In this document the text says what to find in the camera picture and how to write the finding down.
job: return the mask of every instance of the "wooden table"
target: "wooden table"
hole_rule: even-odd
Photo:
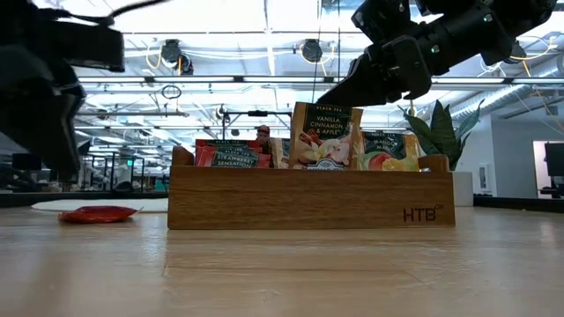
[[[0,316],[564,314],[564,216],[459,209],[457,228],[168,231],[0,210]]]

